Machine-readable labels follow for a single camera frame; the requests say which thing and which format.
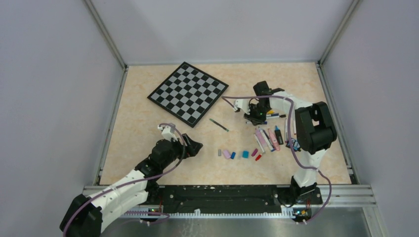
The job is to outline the purple highlighter cap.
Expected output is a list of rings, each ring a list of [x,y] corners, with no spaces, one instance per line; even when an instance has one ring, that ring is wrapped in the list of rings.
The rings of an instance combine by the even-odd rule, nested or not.
[[[223,151],[222,151],[222,154],[223,154],[223,156],[224,156],[226,159],[230,159],[230,158],[231,158],[231,154],[230,154],[230,152],[229,152],[228,150],[223,150]]]

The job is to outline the purple pen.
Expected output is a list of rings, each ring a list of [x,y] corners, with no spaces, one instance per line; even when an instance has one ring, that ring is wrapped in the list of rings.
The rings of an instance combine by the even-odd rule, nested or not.
[[[265,134],[265,136],[266,136],[266,138],[267,138],[267,140],[268,140],[268,142],[269,142],[270,146],[272,147],[272,152],[273,152],[273,151],[275,151],[276,149],[275,149],[275,147],[274,147],[274,144],[273,144],[272,140],[271,140],[271,139],[270,139],[270,137],[269,137],[269,134],[267,133],[267,131],[266,131],[266,130],[263,130],[263,132],[264,132],[264,134]]]

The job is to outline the pink highlighter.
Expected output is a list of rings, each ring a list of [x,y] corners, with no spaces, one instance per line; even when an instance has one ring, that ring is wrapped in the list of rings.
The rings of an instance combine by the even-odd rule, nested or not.
[[[270,141],[272,142],[272,146],[276,151],[280,150],[280,145],[277,139],[277,136],[275,134],[275,132],[273,130],[271,130],[270,128],[268,129],[268,134],[270,137]]]

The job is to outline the grey white marker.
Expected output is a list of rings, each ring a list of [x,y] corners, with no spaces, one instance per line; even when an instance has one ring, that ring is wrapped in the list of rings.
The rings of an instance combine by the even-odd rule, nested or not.
[[[260,142],[259,138],[257,137],[257,135],[256,135],[256,134],[254,134],[254,137],[255,137],[255,140],[256,140],[257,144],[259,145],[259,148],[260,148],[260,150],[261,150],[261,153],[262,153],[262,154],[265,154],[265,149],[264,149],[264,147],[263,147],[262,143]]]

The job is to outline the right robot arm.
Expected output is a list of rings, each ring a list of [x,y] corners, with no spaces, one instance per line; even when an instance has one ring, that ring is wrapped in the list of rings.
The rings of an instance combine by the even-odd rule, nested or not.
[[[251,98],[237,99],[235,105],[244,111],[244,118],[252,125],[262,125],[271,110],[287,113],[283,141],[289,146],[298,165],[297,172],[291,177],[291,184],[278,201],[289,207],[305,203],[316,197],[317,175],[321,175],[320,163],[326,151],[337,139],[337,132],[328,105],[323,102],[310,103],[296,98],[281,88],[271,89],[266,81],[253,86]]]

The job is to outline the green pen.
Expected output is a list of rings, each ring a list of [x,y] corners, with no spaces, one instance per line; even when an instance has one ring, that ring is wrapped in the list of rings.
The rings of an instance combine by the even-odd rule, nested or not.
[[[225,130],[226,132],[229,132],[229,129],[226,128],[225,126],[221,125],[220,123],[218,123],[217,121],[213,120],[213,119],[209,119],[212,123],[216,124],[217,126],[219,126],[220,128],[222,128],[223,130]]]

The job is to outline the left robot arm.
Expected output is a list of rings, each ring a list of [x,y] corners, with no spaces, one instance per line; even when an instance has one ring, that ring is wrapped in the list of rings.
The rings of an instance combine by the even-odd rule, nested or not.
[[[59,226],[65,237],[98,237],[134,206],[158,199],[157,180],[174,161],[194,157],[203,147],[187,134],[159,140],[146,159],[126,176],[92,195],[80,194],[70,204]]]

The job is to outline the black highlighter blue cap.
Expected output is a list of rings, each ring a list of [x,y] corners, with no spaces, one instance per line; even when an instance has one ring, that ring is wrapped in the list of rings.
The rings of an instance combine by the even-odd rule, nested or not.
[[[278,144],[279,145],[283,145],[284,144],[284,140],[283,140],[283,137],[282,137],[282,133],[281,133],[281,131],[280,131],[280,129],[279,129],[279,127],[277,125],[275,126],[274,132],[275,132],[275,136],[276,136],[276,139],[277,139]]]

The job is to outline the blue cap thin marker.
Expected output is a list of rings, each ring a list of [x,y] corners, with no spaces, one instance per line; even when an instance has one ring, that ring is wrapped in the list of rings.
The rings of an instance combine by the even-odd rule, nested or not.
[[[246,121],[245,124],[252,124],[254,126],[256,126],[256,125],[266,125],[267,124],[267,121],[264,121],[264,122]]]

